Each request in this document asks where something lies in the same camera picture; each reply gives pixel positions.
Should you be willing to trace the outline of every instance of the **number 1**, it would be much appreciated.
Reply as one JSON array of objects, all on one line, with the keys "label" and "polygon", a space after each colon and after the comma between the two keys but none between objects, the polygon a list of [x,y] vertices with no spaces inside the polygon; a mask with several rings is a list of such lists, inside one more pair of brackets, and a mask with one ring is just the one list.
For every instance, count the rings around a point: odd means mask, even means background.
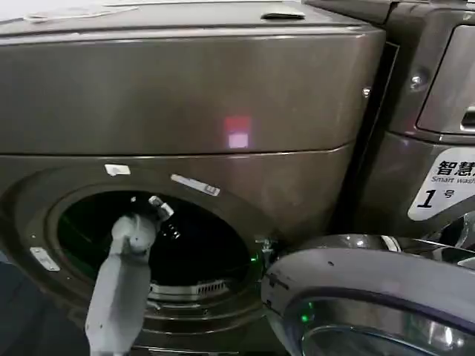
[{"label": "number 1", "polygon": [[431,191],[425,191],[428,196],[427,199],[423,204],[419,204],[417,207],[418,208],[432,208],[432,205],[429,205],[430,200],[433,198],[433,195],[436,193],[435,189],[432,189]]}]

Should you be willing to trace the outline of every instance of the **washing machine door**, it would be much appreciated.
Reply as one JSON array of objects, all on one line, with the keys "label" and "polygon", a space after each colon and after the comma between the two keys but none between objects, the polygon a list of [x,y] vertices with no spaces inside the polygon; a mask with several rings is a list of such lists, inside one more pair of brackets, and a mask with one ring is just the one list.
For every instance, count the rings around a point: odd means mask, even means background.
[{"label": "washing machine door", "polygon": [[475,355],[474,266],[446,245],[327,236],[279,258],[261,297],[291,355]]}]

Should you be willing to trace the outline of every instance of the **robotic arm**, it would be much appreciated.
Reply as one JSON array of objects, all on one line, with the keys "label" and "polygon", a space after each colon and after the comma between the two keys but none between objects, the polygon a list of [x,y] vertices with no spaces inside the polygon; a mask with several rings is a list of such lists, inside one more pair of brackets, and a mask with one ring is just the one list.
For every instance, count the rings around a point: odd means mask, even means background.
[{"label": "robotic arm", "polygon": [[126,215],[112,228],[111,249],[99,270],[86,319],[91,356],[128,354],[142,330],[151,279],[150,249],[160,224],[173,214],[156,196],[148,202],[157,209],[157,221]]}]

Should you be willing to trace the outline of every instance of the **white label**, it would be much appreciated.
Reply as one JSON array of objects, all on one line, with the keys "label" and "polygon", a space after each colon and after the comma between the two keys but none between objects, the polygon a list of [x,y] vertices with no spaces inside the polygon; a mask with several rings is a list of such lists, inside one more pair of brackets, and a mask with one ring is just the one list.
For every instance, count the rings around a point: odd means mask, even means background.
[{"label": "white label", "polygon": [[475,148],[449,148],[432,164],[407,215],[415,221],[427,220],[473,195]]},{"label": "white label", "polygon": [[105,170],[111,177],[119,175],[130,175],[131,169],[128,165],[104,165]]},{"label": "white label", "polygon": [[57,272],[60,270],[59,266],[43,247],[32,247],[30,248],[30,252],[48,271]]},{"label": "white label", "polygon": [[170,178],[171,180],[177,183],[181,183],[183,185],[186,185],[187,187],[196,189],[197,191],[201,191],[204,194],[212,195],[213,197],[217,197],[217,195],[220,193],[219,188],[213,187],[203,182],[199,182],[194,179],[179,176],[178,174],[172,174]]}]

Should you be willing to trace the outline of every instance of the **front-load washing machine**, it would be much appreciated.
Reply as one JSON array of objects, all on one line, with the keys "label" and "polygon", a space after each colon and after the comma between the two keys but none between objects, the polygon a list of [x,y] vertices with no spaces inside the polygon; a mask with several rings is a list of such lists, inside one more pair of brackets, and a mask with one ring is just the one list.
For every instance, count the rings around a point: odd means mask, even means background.
[{"label": "front-load washing machine", "polygon": [[0,240],[84,323],[117,217],[175,211],[138,348],[281,351],[273,251],[323,234],[384,31],[290,1],[123,5],[0,24]]},{"label": "front-load washing machine", "polygon": [[387,32],[373,90],[380,99],[368,111],[373,117],[365,118],[337,213],[351,216],[346,231],[473,245],[475,5],[309,2]]}]

